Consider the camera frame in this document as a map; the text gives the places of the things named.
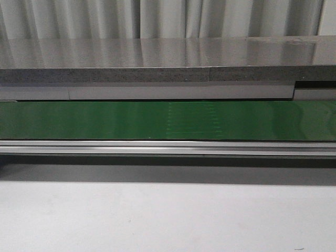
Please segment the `green conveyor belt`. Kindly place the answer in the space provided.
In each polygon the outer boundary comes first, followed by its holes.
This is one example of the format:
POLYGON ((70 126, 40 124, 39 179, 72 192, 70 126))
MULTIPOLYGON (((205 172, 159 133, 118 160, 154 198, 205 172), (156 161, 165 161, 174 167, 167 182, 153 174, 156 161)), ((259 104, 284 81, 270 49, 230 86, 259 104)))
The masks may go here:
POLYGON ((333 158, 335 102, 2 102, 1 153, 333 158))

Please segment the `grey speckled stone counter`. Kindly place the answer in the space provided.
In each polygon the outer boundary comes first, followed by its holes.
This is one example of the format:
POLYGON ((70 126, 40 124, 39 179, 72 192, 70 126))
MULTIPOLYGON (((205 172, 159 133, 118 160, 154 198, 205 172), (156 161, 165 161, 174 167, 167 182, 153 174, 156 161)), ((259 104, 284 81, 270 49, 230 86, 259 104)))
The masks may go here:
POLYGON ((10 39, 1 100, 333 100, 335 37, 10 39))

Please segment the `white pleated curtain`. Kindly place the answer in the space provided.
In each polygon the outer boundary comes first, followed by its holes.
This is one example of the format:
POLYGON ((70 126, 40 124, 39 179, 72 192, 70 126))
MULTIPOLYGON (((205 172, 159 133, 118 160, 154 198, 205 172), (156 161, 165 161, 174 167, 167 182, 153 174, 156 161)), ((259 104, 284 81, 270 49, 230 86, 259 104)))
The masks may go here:
POLYGON ((335 34, 335 1, 1 1, 1 39, 335 34))

